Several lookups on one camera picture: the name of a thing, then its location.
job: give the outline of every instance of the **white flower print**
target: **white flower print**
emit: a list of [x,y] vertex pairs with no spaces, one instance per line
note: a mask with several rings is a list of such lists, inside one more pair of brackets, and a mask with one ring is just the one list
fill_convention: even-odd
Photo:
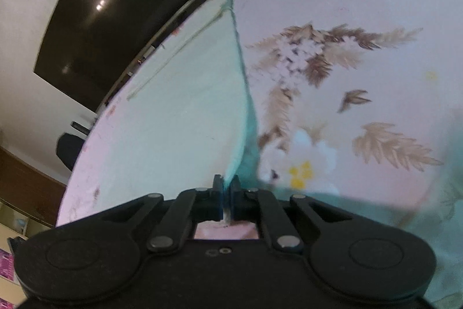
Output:
[[302,71],[302,70],[305,70],[307,65],[308,65],[308,63],[307,63],[305,57],[303,57],[300,54],[300,55],[298,55],[298,57],[293,62],[289,63],[289,70],[291,70],[291,71],[298,71],[298,70]]
[[266,183],[307,192],[337,193],[329,182],[336,167],[337,151],[321,140],[315,145],[303,129],[293,134],[288,152],[278,148],[279,138],[261,153],[258,177]]
[[264,78],[264,73],[261,70],[246,69],[246,78],[249,85],[252,87]]
[[278,62],[274,69],[271,69],[269,73],[270,77],[274,81],[281,81],[287,79],[291,75],[291,72],[288,68],[288,61]]
[[292,44],[288,38],[277,41],[276,45],[282,57],[289,58],[292,61],[297,58],[297,45]]
[[343,37],[344,42],[340,42],[339,46],[345,50],[350,51],[362,51],[362,48],[358,46],[358,41],[355,37]]
[[295,91],[303,83],[304,75],[300,72],[293,72],[289,77],[280,83],[281,89]]
[[313,40],[305,39],[298,46],[298,49],[300,51],[303,51],[307,55],[306,58],[310,58],[310,57],[313,57],[314,55],[321,54],[323,51],[322,47],[323,47],[323,44],[318,44]]

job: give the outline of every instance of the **black chair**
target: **black chair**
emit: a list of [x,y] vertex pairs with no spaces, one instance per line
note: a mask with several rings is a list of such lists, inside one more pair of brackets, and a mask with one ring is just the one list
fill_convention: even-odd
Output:
[[74,168],[77,156],[79,156],[84,143],[85,140],[77,135],[69,133],[64,133],[59,137],[58,142],[56,143],[56,156],[59,157],[69,170]]

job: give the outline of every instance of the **shelf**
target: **shelf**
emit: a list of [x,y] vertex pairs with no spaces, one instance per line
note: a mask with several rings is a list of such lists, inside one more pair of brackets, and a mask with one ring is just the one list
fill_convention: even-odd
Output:
[[37,233],[44,232],[49,230],[50,228],[47,226],[44,226],[43,224],[40,224],[39,222],[29,219],[29,222],[27,224],[27,228],[25,231],[25,236],[26,237],[32,237],[36,235]]
[[26,299],[21,286],[3,276],[0,276],[0,297],[13,305],[19,305]]
[[19,234],[25,235],[29,218],[2,203],[0,205],[0,223]]
[[9,237],[14,239],[18,236],[22,237],[23,239],[27,239],[26,236],[23,236],[18,232],[11,230],[7,226],[0,224],[0,249],[3,249],[5,251],[8,251],[8,253],[11,253],[10,247],[8,246],[8,242],[6,241],[6,239],[8,239]]

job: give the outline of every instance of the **wooden cabinet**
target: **wooden cabinet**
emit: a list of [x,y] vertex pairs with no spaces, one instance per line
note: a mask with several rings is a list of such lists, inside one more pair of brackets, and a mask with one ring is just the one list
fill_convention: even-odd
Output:
[[26,237],[49,230],[50,227],[28,218],[10,206],[0,202],[0,224]]
[[29,219],[54,226],[66,186],[0,149],[0,202]]

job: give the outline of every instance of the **flat screen tv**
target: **flat screen tv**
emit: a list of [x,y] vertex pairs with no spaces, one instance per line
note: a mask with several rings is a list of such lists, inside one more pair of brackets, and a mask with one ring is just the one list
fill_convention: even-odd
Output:
[[96,111],[153,35],[188,0],[59,0],[34,72]]

